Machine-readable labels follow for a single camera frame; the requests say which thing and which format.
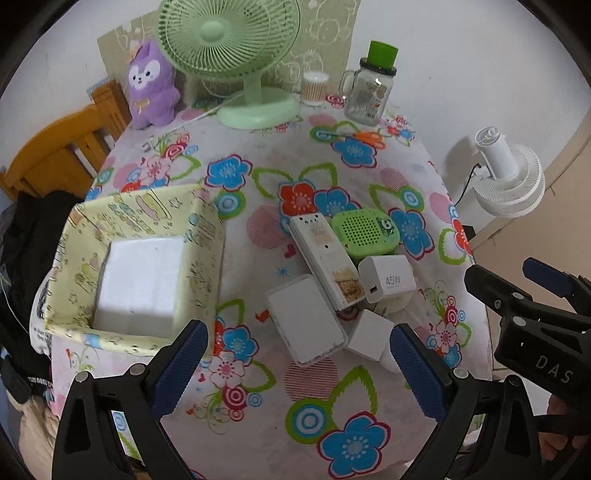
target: white wall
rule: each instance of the white wall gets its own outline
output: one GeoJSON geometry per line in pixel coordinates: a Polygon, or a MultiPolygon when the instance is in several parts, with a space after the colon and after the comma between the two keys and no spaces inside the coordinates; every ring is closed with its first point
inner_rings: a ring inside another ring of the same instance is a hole
{"type": "Polygon", "coordinates": [[[39,130],[90,103],[106,77],[97,38],[154,11],[159,0],[79,0],[35,44],[0,98],[0,165],[39,130]]]}
{"type": "MultiPolygon", "coordinates": [[[[79,0],[37,42],[0,98],[0,166],[41,128],[89,103],[86,90],[106,76],[96,39],[158,4],[79,0]]],[[[591,106],[574,61],[517,0],[362,0],[350,68],[373,39],[400,48],[392,100],[454,199],[478,161],[470,142],[479,128],[496,124],[547,166],[591,106]]],[[[460,214],[477,229],[491,219],[469,195],[460,214]]]]}
{"type": "MultiPolygon", "coordinates": [[[[408,116],[454,200],[472,166],[476,131],[498,126],[544,167],[591,107],[591,89],[558,39],[517,0],[362,0],[349,68],[369,42],[400,49],[391,102],[408,116]]],[[[482,229],[473,193],[458,207],[482,229]]]]}

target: white foam block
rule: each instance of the white foam block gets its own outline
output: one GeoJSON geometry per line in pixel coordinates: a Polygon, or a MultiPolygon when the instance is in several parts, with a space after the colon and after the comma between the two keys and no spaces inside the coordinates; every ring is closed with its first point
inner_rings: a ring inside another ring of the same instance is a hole
{"type": "Polygon", "coordinates": [[[390,320],[364,310],[349,335],[347,350],[378,362],[386,345],[390,342],[390,333],[393,328],[394,324],[390,320]]]}
{"type": "Polygon", "coordinates": [[[111,243],[93,327],[171,338],[183,241],[179,237],[111,243]]]}

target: green desk fan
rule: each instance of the green desk fan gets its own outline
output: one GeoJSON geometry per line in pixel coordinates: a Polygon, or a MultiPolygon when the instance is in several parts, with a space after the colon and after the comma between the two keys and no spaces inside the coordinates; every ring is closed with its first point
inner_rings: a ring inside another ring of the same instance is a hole
{"type": "Polygon", "coordinates": [[[297,0],[164,0],[159,14],[158,42],[178,70],[213,82],[244,82],[243,95],[225,100],[217,113],[221,123],[270,128],[300,113],[293,95],[261,87],[263,72],[296,41],[297,0]]]}

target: white rectangular device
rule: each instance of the white rectangular device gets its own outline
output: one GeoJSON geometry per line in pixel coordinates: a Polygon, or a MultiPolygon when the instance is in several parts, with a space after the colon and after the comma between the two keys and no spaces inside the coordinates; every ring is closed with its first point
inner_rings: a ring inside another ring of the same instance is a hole
{"type": "Polygon", "coordinates": [[[291,217],[289,229],[336,312],[365,299],[359,272],[324,215],[291,217]]]}
{"type": "Polygon", "coordinates": [[[359,276],[370,303],[397,296],[410,299],[417,289],[413,268],[404,255],[365,258],[359,264],[359,276]]]}
{"type": "Polygon", "coordinates": [[[268,307],[294,361],[309,367],[347,345],[348,337],[310,274],[268,293],[268,307]]]}

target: green jar lid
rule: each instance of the green jar lid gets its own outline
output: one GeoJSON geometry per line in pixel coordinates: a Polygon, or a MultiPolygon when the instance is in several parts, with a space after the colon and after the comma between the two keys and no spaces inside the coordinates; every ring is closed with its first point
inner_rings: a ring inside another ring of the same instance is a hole
{"type": "Polygon", "coordinates": [[[398,49],[396,47],[373,40],[369,46],[368,63],[385,70],[391,70],[397,55],[398,49]]]}

